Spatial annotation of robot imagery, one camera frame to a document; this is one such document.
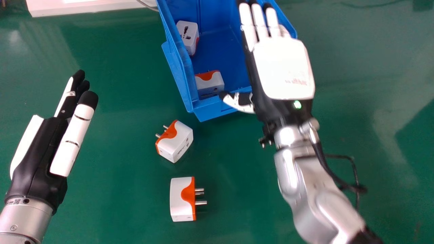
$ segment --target travel plug adapter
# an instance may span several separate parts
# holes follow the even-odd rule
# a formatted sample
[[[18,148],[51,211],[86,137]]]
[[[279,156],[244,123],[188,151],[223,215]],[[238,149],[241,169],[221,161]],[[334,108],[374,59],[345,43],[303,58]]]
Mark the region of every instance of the travel plug adapter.
[[[203,188],[195,188],[194,177],[173,178],[170,181],[170,215],[173,222],[195,221],[196,205],[205,205],[207,201],[197,201],[197,195],[203,195]]]
[[[197,93],[201,99],[215,96],[224,91],[224,81],[220,71],[213,70],[194,75]]]
[[[176,163],[187,151],[193,142],[193,130],[178,120],[173,121],[165,128],[162,135],[155,134],[158,140],[155,142],[157,153],[165,159]]]
[[[196,53],[196,46],[199,42],[199,28],[197,23],[180,20],[176,23],[176,28],[184,42],[188,55],[193,56]]]

